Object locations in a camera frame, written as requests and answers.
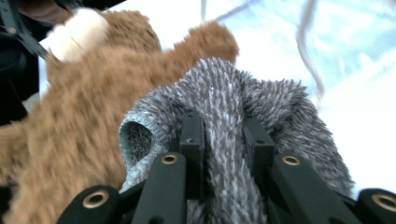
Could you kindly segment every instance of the clear plastic sheet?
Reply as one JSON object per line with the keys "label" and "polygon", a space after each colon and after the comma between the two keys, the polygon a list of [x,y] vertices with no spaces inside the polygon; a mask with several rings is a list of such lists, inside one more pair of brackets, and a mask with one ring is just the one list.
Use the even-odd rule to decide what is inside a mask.
{"label": "clear plastic sheet", "polygon": [[[301,80],[316,103],[317,83],[296,40],[308,1],[252,1],[219,21],[238,41],[238,68],[259,79]],[[356,181],[354,196],[364,188],[396,192],[396,7],[389,1],[318,0],[312,12],[304,34],[325,90],[318,112]]]}

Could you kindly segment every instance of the teddy bear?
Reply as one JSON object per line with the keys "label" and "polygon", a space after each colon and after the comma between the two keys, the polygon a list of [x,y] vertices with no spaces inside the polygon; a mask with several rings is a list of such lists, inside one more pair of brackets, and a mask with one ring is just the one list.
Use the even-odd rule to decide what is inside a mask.
{"label": "teddy bear", "polygon": [[238,55],[232,33],[215,21],[162,51],[138,11],[81,8],[49,38],[48,92],[26,119],[0,128],[0,186],[15,186],[5,223],[56,223],[84,189],[120,189],[118,131],[134,102],[200,59],[235,63]]}

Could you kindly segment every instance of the furry fabric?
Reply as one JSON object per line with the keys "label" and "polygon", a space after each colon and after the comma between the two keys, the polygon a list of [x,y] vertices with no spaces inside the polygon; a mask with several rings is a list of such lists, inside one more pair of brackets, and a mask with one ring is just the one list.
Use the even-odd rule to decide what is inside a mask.
{"label": "furry fabric", "polygon": [[120,189],[126,174],[118,130],[134,101],[174,83],[201,58],[234,62],[238,53],[232,34],[214,22],[161,52],[140,13],[102,16],[110,25],[108,39],[74,63],[50,54],[46,96],[27,119],[0,128],[0,185],[18,186],[5,223],[56,223],[84,189]]}
{"label": "furry fabric", "polygon": [[352,180],[331,133],[305,88],[293,81],[258,81],[221,59],[201,60],[178,83],[151,91],[134,104],[120,126],[128,179],[122,190],[147,178],[153,158],[168,149],[172,131],[191,110],[205,121],[206,177],[211,192],[189,202],[189,223],[266,223],[262,196],[250,176],[243,117],[255,116],[279,152],[310,161],[329,185],[350,195]]}

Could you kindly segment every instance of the white surface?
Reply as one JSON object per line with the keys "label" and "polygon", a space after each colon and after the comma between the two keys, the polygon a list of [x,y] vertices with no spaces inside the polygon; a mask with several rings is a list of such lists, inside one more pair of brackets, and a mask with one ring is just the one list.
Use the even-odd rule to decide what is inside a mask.
{"label": "white surface", "polygon": [[[300,79],[308,87],[307,91],[312,96],[315,85],[300,59],[294,40],[295,23],[298,22],[301,11],[299,4],[303,2],[304,0],[272,0],[265,1],[265,3],[257,1],[251,7],[222,22],[232,30],[240,47],[241,55],[237,59],[239,69],[249,71],[258,79]],[[329,2],[331,6],[338,9],[330,11],[319,7],[323,10],[320,13],[322,18],[317,18],[321,23],[317,24],[316,28],[314,27],[313,30],[317,32],[310,36],[308,43],[319,65],[319,71],[325,76],[327,88],[319,116],[333,133],[335,144],[352,178],[356,181],[355,198],[359,190],[365,188],[381,188],[396,192],[396,178],[394,177],[396,162],[393,159],[396,151],[393,143],[393,135],[396,134],[394,131],[396,128],[396,101],[394,100],[396,51],[391,50],[395,42],[372,42],[377,41],[379,36],[387,34],[380,33],[382,31],[379,25],[384,24],[383,27],[386,27],[389,23],[381,20],[370,22],[371,26],[375,26],[376,33],[364,33],[372,27],[367,23],[363,26],[363,23],[359,23],[360,21],[356,20],[354,15],[365,15],[366,20],[373,21],[379,18],[378,15],[383,16],[381,14],[383,8],[375,8],[374,11],[377,10],[380,13],[368,17],[367,14],[373,12],[359,11],[360,8],[357,6],[353,6],[354,9],[348,11],[343,9],[344,7],[340,9],[339,6],[332,5],[351,4],[354,0],[334,0],[326,4]],[[375,0],[365,0],[360,4],[370,2],[373,3]],[[212,7],[219,8],[219,5],[212,5]],[[211,14],[216,11],[212,7],[208,10],[209,15],[217,17]],[[200,22],[200,1],[198,0],[129,0],[114,7],[116,10],[123,8],[138,9],[147,15],[164,49],[172,48],[173,44],[187,33],[189,27]],[[348,21],[347,27],[342,27],[340,26],[342,24],[337,23],[334,19],[337,19],[335,12],[345,13],[339,18],[342,21]],[[354,22],[359,23],[356,29],[353,29]],[[344,40],[326,43],[324,25],[344,29],[334,34],[336,37],[334,39]],[[353,46],[354,49],[348,51],[349,46]],[[377,53],[377,59],[370,57],[373,53]],[[40,90],[42,90],[41,87],[45,88],[46,85],[42,60],[40,69],[42,76]]]}

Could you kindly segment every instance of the stuffed animal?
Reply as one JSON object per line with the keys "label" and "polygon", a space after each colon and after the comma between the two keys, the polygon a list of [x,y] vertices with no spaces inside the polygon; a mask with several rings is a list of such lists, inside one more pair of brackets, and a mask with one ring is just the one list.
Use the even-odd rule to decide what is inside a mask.
{"label": "stuffed animal", "polygon": [[238,54],[233,35],[215,22],[162,52],[149,19],[136,11],[83,8],[49,38],[49,91],[27,119],[0,129],[0,185],[16,185],[5,223],[56,223],[84,189],[120,189],[118,133],[134,101],[202,58],[234,63]]}

